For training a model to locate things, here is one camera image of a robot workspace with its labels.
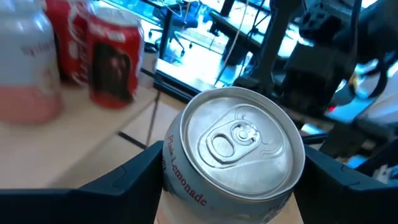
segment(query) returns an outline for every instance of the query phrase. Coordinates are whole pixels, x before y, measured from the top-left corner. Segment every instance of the can lid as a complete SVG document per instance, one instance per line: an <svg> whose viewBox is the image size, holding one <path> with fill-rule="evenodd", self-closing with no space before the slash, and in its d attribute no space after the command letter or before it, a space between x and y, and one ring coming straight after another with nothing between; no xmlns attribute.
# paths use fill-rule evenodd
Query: can lid
<svg viewBox="0 0 398 224"><path fill-rule="evenodd" d="M265 200L290 190L303 171L297 128L266 97L238 87L206 91L185 108L183 148L193 167L222 191Z"/></svg>
<svg viewBox="0 0 398 224"><path fill-rule="evenodd" d="M141 23L138 16L124 9L94 5L91 6L91 12L98 19L116 26L137 27Z"/></svg>

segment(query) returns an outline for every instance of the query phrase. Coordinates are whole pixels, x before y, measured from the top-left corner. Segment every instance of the aluminum can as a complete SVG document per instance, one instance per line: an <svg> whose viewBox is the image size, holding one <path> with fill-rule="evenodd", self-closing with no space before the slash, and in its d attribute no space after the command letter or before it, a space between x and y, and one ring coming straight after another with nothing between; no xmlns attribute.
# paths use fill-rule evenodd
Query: aluminum can
<svg viewBox="0 0 398 224"><path fill-rule="evenodd" d="M34 124L62 110L53 29L34 0L0 4L0 120Z"/></svg>
<svg viewBox="0 0 398 224"><path fill-rule="evenodd" d="M267 223L287 203L304 162L302 139L286 113L238 87L194 97L163 148L166 191L204 223Z"/></svg>
<svg viewBox="0 0 398 224"><path fill-rule="evenodd" d="M144 51L141 20L129 11L96 6L88 24L90 98L106 108L133 101Z"/></svg>
<svg viewBox="0 0 398 224"><path fill-rule="evenodd" d="M57 46L62 82L86 85L88 78L87 20L90 0L42 0Z"/></svg>

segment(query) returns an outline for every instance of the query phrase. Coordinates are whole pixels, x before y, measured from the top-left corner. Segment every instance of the red can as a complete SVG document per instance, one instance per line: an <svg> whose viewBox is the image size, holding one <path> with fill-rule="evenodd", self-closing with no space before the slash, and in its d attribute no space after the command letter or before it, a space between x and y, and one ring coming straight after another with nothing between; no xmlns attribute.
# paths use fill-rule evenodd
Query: red can
<svg viewBox="0 0 398 224"><path fill-rule="evenodd" d="M58 67L64 83L87 83L87 21L89 0L44 0L55 32Z"/></svg>
<svg viewBox="0 0 398 224"><path fill-rule="evenodd" d="M97 6L88 23L90 98L119 109L133 101L144 51L141 20L120 9Z"/></svg>

